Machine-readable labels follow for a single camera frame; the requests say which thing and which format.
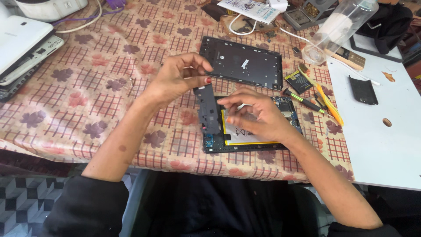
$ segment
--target clear plastic container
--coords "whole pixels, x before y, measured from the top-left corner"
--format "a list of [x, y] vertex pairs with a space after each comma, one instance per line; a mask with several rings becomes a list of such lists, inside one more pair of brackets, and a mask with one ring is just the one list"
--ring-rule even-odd
[[320, 65], [378, 10], [376, 0], [343, 0], [302, 50], [307, 63]]

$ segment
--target hand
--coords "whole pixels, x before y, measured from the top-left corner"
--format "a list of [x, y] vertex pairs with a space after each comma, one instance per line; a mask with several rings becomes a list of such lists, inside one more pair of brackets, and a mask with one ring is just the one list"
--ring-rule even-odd
[[170, 56], [143, 95], [153, 97], [160, 108], [165, 108], [192, 88], [211, 83], [211, 78], [204, 76], [205, 70], [211, 72], [213, 68], [197, 53]]
[[[291, 138], [301, 136], [268, 96], [251, 89], [240, 88], [230, 96], [219, 99], [218, 104], [229, 109], [230, 116], [226, 119], [228, 123], [266, 139], [277, 141], [287, 146]], [[236, 113], [237, 107], [242, 104], [249, 105], [244, 105]], [[257, 121], [242, 118], [242, 115], [246, 112], [255, 115]]]

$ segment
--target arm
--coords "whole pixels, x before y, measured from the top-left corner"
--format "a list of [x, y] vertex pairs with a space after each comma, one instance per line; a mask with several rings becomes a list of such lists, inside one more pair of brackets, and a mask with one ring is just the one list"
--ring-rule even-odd
[[157, 77], [135, 100], [122, 121], [95, 153], [82, 176], [120, 181], [155, 113], [188, 90], [209, 84], [210, 77], [202, 76], [205, 70], [213, 69], [206, 59], [196, 53], [169, 57]]
[[[237, 113], [236, 108], [243, 106]], [[300, 162], [304, 172], [336, 220], [351, 227], [375, 229], [383, 224], [368, 202], [320, 152], [294, 129], [267, 96], [241, 88], [220, 99], [229, 108], [227, 122], [285, 145]], [[258, 117], [256, 122], [243, 119], [245, 113]]]
[[194, 87], [211, 82], [212, 71], [196, 53], [169, 57], [149, 87], [86, 166], [70, 179], [45, 219], [41, 236], [118, 236], [128, 200], [121, 181], [138, 150], [152, 116]]

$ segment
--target floral tablecloth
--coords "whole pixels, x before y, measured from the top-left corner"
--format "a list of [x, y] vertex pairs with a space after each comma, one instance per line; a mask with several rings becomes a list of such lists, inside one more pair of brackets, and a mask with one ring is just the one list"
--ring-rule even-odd
[[[122, 12], [105, 15], [82, 30], [57, 34], [66, 43], [0, 109], [0, 148], [56, 162], [89, 162], [165, 59], [198, 52], [205, 35], [280, 52], [284, 76], [304, 62], [301, 53], [292, 50], [304, 47], [303, 41], [279, 30], [270, 42], [262, 33], [229, 37], [220, 23], [200, 9], [199, 2], [129, 0]], [[96, 8], [96, 1], [90, 0], [87, 7], [71, 17], [88, 17]], [[288, 27], [282, 16], [277, 20]], [[67, 30], [84, 23], [69, 21], [56, 28]], [[317, 27], [311, 27], [294, 32], [310, 38], [316, 31]], [[335, 105], [326, 63], [306, 66], [308, 75], [323, 86]], [[241, 85], [212, 80], [216, 96], [229, 95]], [[280, 96], [278, 91], [254, 89]], [[301, 97], [314, 93], [312, 88]], [[345, 177], [354, 180], [341, 126], [295, 100], [294, 105], [305, 138]], [[307, 180], [288, 150], [203, 153], [198, 108], [190, 91], [160, 110], [150, 122], [132, 165], [237, 178]]]

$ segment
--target white desk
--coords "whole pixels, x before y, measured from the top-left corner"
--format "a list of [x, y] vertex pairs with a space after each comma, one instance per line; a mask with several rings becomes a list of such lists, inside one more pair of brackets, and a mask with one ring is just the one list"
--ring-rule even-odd
[[[349, 42], [343, 47], [352, 51]], [[328, 59], [356, 183], [421, 190], [421, 97], [402, 63], [356, 53], [366, 58], [360, 73], [382, 84], [373, 86], [378, 105], [354, 99], [348, 75], [362, 78]], [[384, 118], [391, 127], [383, 124]]]

